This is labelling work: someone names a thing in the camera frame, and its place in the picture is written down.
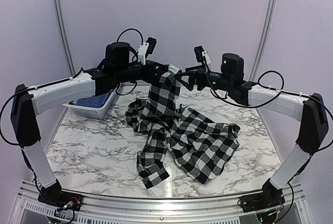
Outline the black white checked shirt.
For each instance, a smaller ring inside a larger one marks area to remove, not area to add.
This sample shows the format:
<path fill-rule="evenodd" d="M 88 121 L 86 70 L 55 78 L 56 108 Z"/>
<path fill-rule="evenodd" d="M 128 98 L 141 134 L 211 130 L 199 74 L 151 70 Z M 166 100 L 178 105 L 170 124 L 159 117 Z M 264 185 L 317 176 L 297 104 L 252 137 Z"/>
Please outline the black white checked shirt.
<path fill-rule="evenodd" d="M 150 85 L 147 99 L 137 98 L 125 111 L 125 122 L 135 132 L 147 134 L 144 148 L 137 152 L 137 171 L 147 189 L 169 177 L 163 165 L 167 152 L 184 173 L 207 184 L 223 172 L 239 147 L 238 125 L 214 122 L 190 107 L 176 105 L 179 72 L 169 65 Z"/>

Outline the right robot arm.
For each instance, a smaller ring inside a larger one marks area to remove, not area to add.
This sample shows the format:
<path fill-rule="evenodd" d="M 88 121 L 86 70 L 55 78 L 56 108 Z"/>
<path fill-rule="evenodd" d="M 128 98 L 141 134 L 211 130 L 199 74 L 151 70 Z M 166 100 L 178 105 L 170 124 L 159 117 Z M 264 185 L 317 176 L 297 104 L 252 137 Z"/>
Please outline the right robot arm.
<path fill-rule="evenodd" d="M 269 88 L 259 81 L 244 79 L 244 60 L 237 54 L 222 55 L 221 71 L 214 72 L 210 68 L 210 60 L 206 51 L 196 54 L 198 66 L 187 68 L 179 77 L 188 77 L 185 86 L 191 90 L 197 86 L 199 90 L 210 88 L 213 95 L 221 90 L 226 97 L 219 97 L 229 104 L 243 108 L 261 108 L 266 112 L 278 113 L 280 119 L 285 119 L 295 128 L 288 130 L 284 136 L 295 137 L 288 156 L 283 159 L 279 168 L 263 184 L 262 192 L 258 195 L 258 203 L 269 207 L 282 195 L 282 189 L 294 177 L 303 172 L 318 152 L 324 150 L 324 141 L 328 130 L 330 112 L 320 94 L 302 94 L 288 92 L 283 87 Z"/>

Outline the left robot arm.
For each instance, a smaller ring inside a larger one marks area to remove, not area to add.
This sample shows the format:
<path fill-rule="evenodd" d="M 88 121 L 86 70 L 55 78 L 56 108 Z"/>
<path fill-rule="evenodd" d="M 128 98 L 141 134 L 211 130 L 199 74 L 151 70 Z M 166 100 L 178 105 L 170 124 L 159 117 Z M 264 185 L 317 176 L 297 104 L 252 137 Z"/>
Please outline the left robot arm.
<path fill-rule="evenodd" d="M 105 58 L 96 68 L 43 85 L 26 87 L 20 84 L 16 87 L 10 119 L 24 161 L 40 181 L 43 201 L 60 206 L 76 197 L 62 191 L 49 165 L 40 143 L 36 116 L 76 99 L 106 94 L 120 83 L 155 81 L 168 69 L 166 65 L 146 60 L 156 42 L 156 39 L 148 38 L 137 51 L 129 43 L 114 42 L 107 45 Z"/>

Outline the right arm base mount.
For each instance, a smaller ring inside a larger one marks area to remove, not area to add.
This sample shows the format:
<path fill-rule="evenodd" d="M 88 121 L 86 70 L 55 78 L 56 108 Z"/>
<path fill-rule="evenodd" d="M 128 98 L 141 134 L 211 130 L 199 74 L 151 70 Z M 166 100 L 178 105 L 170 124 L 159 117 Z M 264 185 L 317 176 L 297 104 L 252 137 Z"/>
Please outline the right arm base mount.
<path fill-rule="evenodd" d="M 242 208 L 244 213 L 263 210 L 270 207 L 282 206 L 285 198 L 282 193 L 278 193 L 275 198 L 264 193 L 252 193 L 243 195 L 239 198 L 237 205 Z"/>

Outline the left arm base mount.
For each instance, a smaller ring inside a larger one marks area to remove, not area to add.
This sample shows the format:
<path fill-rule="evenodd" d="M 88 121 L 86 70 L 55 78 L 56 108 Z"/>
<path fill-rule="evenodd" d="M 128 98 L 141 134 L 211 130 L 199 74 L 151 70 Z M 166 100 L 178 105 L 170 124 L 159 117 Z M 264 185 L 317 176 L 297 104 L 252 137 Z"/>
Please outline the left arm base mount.
<path fill-rule="evenodd" d="M 61 210 L 64 209 L 63 207 L 67 203 L 69 203 L 70 201 L 72 201 L 73 205 L 71 206 L 71 208 L 74 211 L 79 211 L 81 209 L 83 195 L 76 194 L 76 193 L 70 193 L 70 192 L 63 192 L 62 195 L 60 196 L 59 200 L 50 201 L 47 198 L 45 198 L 44 196 L 42 196 L 42 195 L 39 195 L 37 200 L 39 202 L 41 202 L 41 203 L 45 203 L 45 204 L 48 204 L 48 205 L 56 206 L 56 207 L 60 208 Z"/>

